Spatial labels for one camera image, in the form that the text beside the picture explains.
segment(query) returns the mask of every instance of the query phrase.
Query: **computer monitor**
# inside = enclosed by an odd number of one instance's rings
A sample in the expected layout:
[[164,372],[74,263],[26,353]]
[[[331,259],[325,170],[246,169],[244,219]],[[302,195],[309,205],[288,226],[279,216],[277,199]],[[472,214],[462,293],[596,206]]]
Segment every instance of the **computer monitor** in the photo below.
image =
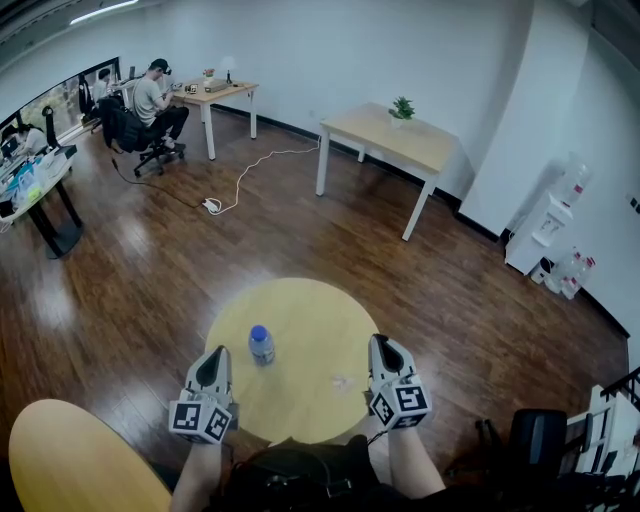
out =
[[2,155],[5,158],[11,158],[16,149],[18,149],[18,140],[15,137],[11,137],[2,145]]

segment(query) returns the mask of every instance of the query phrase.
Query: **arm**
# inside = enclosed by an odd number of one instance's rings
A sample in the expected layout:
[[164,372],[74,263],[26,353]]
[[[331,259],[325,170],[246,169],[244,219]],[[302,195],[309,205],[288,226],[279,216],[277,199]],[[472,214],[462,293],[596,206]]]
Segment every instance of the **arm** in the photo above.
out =
[[169,104],[171,103],[172,98],[173,98],[173,91],[163,94],[159,98],[156,98],[153,103],[158,109],[158,111],[162,112],[163,110],[166,110],[167,107],[169,107]]
[[393,487],[407,498],[425,498],[445,488],[415,428],[389,432],[389,465]]
[[171,498],[170,512],[201,512],[220,484],[220,445],[194,444]]

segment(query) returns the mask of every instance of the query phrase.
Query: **person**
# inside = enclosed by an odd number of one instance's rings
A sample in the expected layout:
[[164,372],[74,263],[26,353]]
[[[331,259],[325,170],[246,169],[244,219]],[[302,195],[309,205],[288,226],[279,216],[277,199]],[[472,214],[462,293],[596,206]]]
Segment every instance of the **person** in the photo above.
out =
[[22,146],[18,148],[17,155],[35,155],[48,146],[44,132],[32,124],[18,126],[18,140]]
[[101,69],[98,73],[98,80],[93,86],[93,101],[97,105],[98,101],[109,95],[109,79],[111,78],[110,69]]
[[154,60],[145,75],[133,89],[133,110],[146,128],[165,133],[162,137],[165,147],[175,148],[175,140],[180,136],[189,116],[186,107],[171,107],[173,92],[160,92],[158,80],[164,76],[169,64],[164,59]]
[[391,486],[378,481],[364,436],[346,446],[288,440],[236,464],[222,496],[214,496],[222,473],[220,445],[193,444],[170,512],[375,510],[391,503],[404,508],[417,504],[429,511],[489,509],[487,498],[476,488],[445,488],[416,427],[388,435]]

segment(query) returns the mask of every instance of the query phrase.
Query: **baseboard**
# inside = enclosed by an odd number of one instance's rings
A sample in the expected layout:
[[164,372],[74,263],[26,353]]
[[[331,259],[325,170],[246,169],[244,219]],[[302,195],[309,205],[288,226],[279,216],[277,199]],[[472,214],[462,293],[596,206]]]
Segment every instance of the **baseboard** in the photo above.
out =
[[[216,110],[221,110],[224,112],[230,112],[232,114],[237,114],[239,116],[243,116],[243,117],[249,117],[249,112],[245,111],[245,110],[240,110],[237,108],[232,108],[232,107],[227,107],[225,105],[212,105],[212,107]],[[287,123],[283,123],[281,121],[276,121],[275,119],[271,119],[269,117],[265,117],[265,116],[257,116],[257,119],[263,123],[266,124],[270,124],[272,126],[277,126],[278,128],[281,128],[283,130],[287,130],[289,132],[292,133],[297,133],[298,135],[302,135],[303,137],[307,137],[309,139],[312,140],[318,140],[318,137],[320,136],[317,133],[313,133],[310,132],[309,130],[304,130],[302,128],[298,128],[297,126],[293,126],[291,124],[287,124]],[[340,142],[336,142],[334,140],[331,141],[331,147],[334,149],[337,149],[338,151],[342,151],[343,153],[347,153],[348,155],[352,155],[354,157],[357,157],[359,152],[358,150],[351,148],[349,146],[345,146],[344,144],[341,144]],[[406,181],[409,181],[411,183],[414,183],[416,185],[422,186],[423,181],[420,180],[419,178],[416,178],[415,176],[413,176],[412,174],[409,174],[405,171],[403,171],[402,169],[399,169],[398,167],[391,165],[388,162],[383,162],[382,160],[378,160],[377,158],[374,158],[370,155],[365,155],[364,157],[364,161],[365,162],[370,162],[378,167],[380,167],[381,169],[394,174]],[[480,233],[481,235],[483,235],[484,237],[488,238],[489,240],[491,240],[494,243],[497,243],[498,241],[502,240],[504,242],[504,244],[506,245],[507,242],[509,241],[509,238],[511,236],[511,231],[508,229],[505,229],[502,234],[500,236],[496,235],[495,233],[489,231],[487,228],[485,228],[484,226],[478,224],[477,222],[475,222],[474,220],[470,219],[469,217],[467,217],[466,215],[462,214],[459,212],[460,210],[460,206],[462,205],[462,201],[460,199],[458,199],[457,197],[449,194],[448,192],[445,192],[442,189],[439,189],[436,187],[436,189],[433,192],[433,195],[442,199],[445,203],[447,203],[447,205],[451,208],[451,211],[453,212],[454,217],[459,220],[460,222],[462,222],[463,224],[465,224],[466,226],[469,226],[471,229],[473,229],[474,231]],[[624,335],[626,338],[629,338],[629,333],[625,330],[624,327],[622,327],[622,325],[620,325],[620,322],[618,322],[612,315],[611,313],[609,313],[602,304],[600,304],[589,292],[587,292],[584,288],[582,288],[580,290],[580,293],[587,298],[587,300],[593,305],[593,307],[598,310],[610,323],[611,325],[622,335]]]
[[591,305],[602,315],[604,316],[604,318],[609,322],[609,324],[611,324],[611,326],[618,331],[620,334],[622,334],[625,339],[629,339],[631,337],[631,335],[627,332],[627,330],[622,327],[622,325],[620,324],[620,322],[618,322],[614,316],[609,313],[606,308],[600,304],[598,302],[598,300],[591,295],[587,290],[585,290],[584,288],[580,288],[580,291],[578,292],[580,295],[582,295],[585,299],[587,299]]
[[[223,112],[230,112],[232,114],[236,114],[239,116],[249,117],[249,112],[245,110],[240,110],[237,108],[232,108],[232,107],[227,107],[225,105],[217,105],[217,104],[213,105],[213,108],[216,110],[222,110]],[[256,117],[258,121],[261,121],[266,124],[270,124],[272,126],[277,126],[278,128],[287,130],[292,133],[296,133],[298,135],[302,135],[303,137],[307,137],[309,139],[317,140],[318,137],[320,136],[317,133],[310,132],[309,130],[304,130],[297,126],[293,126],[291,124],[283,123],[281,121],[276,121],[275,119],[271,119],[270,117],[264,117],[260,115]],[[357,157],[359,154],[357,149],[349,147],[340,142],[336,142],[335,140],[331,141],[331,147],[333,149],[337,149],[338,151],[342,151],[343,153],[347,153],[348,155],[352,155],[355,157]],[[374,158],[371,155],[365,155],[364,161],[371,163],[377,167],[380,167],[382,170],[387,171],[391,174],[394,174],[395,176],[398,176],[399,178],[402,178],[410,183],[414,183],[415,185],[422,186],[422,184],[424,183],[420,178],[417,178],[413,174],[409,174],[408,172],[403,171],[402,169],[396,167],[395,165],[392,165],[388,162],[384,162],[382,160]],[[458,211],[458,209],[460,208],[460,205],[462,204],[462,201],[460,199],[439,188],[436,188],[434,190],[433,195],[436,197],[439,197],[445,203],[447,203],[454,213]]]
[[493,243],[497,242],[498,240],[500,240],[500,237],[498,235],[496,235],[495,233],[492,233],[491,231],[489,231],[487,228],[485,228],[484,226],[481,226],[480,224],[478,224],[475,220],[471,220],[469,217],[467,217],[466,215],[463,215],[460,212],[456,212],[455,214],[456,219],[458,219],[460,222],[462,222],[463,224],[469,226],[470,228],[472,228],[474,231],[477,231],[478,233],[480,233],[481,235],[485,236],[486,238],[488,238],[489,240],[491,240]]

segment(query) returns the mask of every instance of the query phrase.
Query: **potted plant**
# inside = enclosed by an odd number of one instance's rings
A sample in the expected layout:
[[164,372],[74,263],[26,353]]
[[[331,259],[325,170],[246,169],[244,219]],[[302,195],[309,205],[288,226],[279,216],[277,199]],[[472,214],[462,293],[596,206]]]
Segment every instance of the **potted plant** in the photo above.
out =
[[405,121],[413,119],[413,115],[416,111],[411,106],[411,103],[412,100],[408,100],[404,96],[400,96],[393,102],[393,106],[396,108],[389,109],[389,114],[391,114],[391,126],[393,128],[400,128]]
[[202,74],[204,75],[204,83],[205,85],[210,84],[211,82],[213,82],[213,74],[216,72],[215,69],[211,68],[211,69],[205,69]]

